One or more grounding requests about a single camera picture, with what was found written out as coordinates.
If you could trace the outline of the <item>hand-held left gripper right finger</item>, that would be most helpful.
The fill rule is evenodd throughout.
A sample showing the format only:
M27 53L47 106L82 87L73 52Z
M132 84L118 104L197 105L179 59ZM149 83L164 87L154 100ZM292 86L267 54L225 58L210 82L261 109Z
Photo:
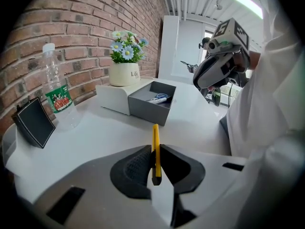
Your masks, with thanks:
M196 219L234 182L246 158L160 146L160 216L171 228Z

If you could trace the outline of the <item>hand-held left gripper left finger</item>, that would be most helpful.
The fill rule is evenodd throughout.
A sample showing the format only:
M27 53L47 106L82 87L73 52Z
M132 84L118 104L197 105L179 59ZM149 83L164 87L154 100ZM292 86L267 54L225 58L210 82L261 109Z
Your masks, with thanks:
M147 186L151 146L88 161L47 188L34 207L65 229L168 229Z

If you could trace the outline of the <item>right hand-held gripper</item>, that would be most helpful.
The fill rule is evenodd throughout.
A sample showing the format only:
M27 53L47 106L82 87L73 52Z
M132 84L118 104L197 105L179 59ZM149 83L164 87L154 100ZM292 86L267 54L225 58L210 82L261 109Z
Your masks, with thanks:
M248 34L235 19L219 24L208 43L209 56L194 72L194 86L219 88L231 82L243 88L248 81L249 44Z

